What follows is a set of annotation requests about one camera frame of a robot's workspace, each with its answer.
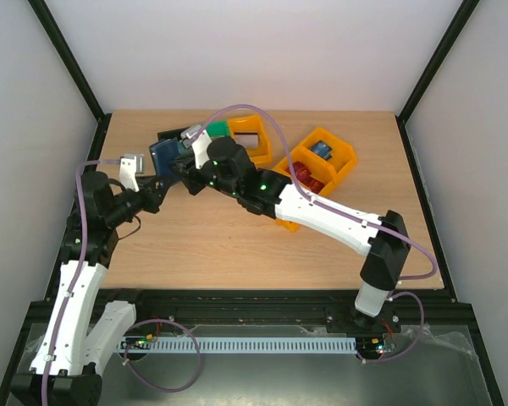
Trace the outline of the blue card holder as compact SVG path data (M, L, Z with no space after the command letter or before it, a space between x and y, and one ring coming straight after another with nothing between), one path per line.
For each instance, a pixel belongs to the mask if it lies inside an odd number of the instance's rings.
M156 177L168 186L179 182L179 177L170 167L171 161L179 156L178 141L173 139L162 139L148 148L154 166Z

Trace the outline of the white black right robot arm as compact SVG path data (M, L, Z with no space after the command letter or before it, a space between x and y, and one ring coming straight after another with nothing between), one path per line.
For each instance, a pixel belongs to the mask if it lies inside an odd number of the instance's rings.
M395 290L411 249L399 213L388 211L381 217L313 194L282 173L256 167L246 149L230 138L192 148L192 155L169 163L191 194L210 187L252 214L298 223L364 256L350 319L364 332L381 322L384 302Z

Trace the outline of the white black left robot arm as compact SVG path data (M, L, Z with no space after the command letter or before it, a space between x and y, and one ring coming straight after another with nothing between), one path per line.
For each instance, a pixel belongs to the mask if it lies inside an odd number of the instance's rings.
M136 318L135 306L114 300L96 325L91 315L119 242L118 226L142 211L157 213L173 180L144 177L137 190L93 171L77 176L77 209L67 221L59 251L58 293L41 345L11 393L23 405L95 405L103 372L119 340Z

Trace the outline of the white striped card stack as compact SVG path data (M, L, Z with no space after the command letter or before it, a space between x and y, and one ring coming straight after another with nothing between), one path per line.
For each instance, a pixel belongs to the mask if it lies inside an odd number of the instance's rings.
M235 141L246 149L257 149L260 143L258 132L235 132Z

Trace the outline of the red VIP card stack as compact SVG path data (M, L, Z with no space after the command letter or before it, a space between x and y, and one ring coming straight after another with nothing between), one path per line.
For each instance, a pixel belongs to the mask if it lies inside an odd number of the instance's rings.
M307 166L304 162L295 161L284 171L287 174L294 173L297 180L315 194L320 194L326 186L323 173L318 168Z

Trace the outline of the yellow bin with red cards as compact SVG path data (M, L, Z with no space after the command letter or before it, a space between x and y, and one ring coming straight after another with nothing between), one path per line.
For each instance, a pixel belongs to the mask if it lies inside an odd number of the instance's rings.
M327 196L333 191L336 183L330 171L332 166L329 163L304 146L296 147L291 152L291 158L297 180L303 187L321 196ZM273 166L272 170L283 173L290 178L290 169L286 157ZM300 224L294 222L279 219L275 222L292 233L300 228Z

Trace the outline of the blue VIP card stack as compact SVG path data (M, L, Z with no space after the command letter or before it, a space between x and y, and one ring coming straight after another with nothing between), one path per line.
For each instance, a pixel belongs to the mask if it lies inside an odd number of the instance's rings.
M328 161L332 157L332 147L322 140L314 143L309 150L324 161Z

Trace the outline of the black bin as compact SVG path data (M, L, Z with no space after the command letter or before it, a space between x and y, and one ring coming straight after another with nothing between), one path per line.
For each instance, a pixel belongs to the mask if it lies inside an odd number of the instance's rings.
M160 131L157 133L157 139L158 140L176 139L177 141L182 141L183 140L182 134L187 129L188 129L188 127Z

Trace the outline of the green bin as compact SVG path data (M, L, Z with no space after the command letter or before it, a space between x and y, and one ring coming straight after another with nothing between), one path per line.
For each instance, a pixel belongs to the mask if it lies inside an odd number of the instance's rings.
M229 124L226 120L210 123L206 127L206 131L211 139L231 136Z

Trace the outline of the yellow rear bin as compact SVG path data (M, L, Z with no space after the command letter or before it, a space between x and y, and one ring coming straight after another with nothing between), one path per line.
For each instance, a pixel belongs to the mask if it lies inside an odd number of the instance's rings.
M246 148L246 152L255 165L272 162L271 141L259 115L229 118L226 120L231 137Z

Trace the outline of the black left rear frame post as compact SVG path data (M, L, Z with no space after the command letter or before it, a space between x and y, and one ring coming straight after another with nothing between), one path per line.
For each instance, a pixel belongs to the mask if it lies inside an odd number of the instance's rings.
M48 7L47 2L44 0L28 0L28 4L37 17L42 29L46 32L48 39L52 43L64 67L67 69L70 78L75 83L75 86L89 108L93 118L98 123L104 122L107 114L103 111L97 100L89 81L82 71L52 11Z

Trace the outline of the black frame post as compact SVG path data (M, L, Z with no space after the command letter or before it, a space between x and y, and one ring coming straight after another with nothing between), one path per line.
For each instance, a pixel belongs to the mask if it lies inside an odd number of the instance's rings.
M67 69L70 78L75 83L75 86L89 108L93 118L98 123L104 122L107 114L103 111L97 100L89 81L82 71L52 11L48 7L47 2L44 0L28 0L28 4L37 17L42 29L46 32L48 39L52 43L64 67Z
M412 89L411 94L408 96L404 107L396 117L396 121L400 128L405 127L407 122L410 120L423 96L427 92L428 87L433 82L433 79L439 72L439 69L444 63L446 57L455 45L457 39L461 35L467 25L467 22L472 17L479 4L480 0L464 0L459 5L451 22L445 29L444 34L433 51L433 54L428 60L427 65Z

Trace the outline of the black front frame rail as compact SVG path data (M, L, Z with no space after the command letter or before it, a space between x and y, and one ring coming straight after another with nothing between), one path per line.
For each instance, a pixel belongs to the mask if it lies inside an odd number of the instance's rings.
M466 326L478 329L473 309L452 299L445 290L420 289L384 305L370 319L354 309L354 290L164 290L106 288L99 291L91 313L96 321L107 303L127 301L137 319L160 316L184 326L299 325L326 326L347 335L398 331L404 325Z

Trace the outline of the black right rear frame post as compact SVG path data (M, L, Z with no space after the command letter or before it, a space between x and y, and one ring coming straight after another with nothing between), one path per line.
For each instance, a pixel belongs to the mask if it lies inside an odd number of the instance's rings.
M439 69L444 63L446 57L455 45L457 39L461 35L467 25L467 22L472 17L479 4L480 0L464 0L459 5L451 22L445 29L444 34L433 51L433 54L428 60L427 65L412 89L411 94L408 96L404 107L396 117L396 121L400 128L405 127L407 122L410 120L423 96L427 92L428 87L433 82L433 79L439 72Z

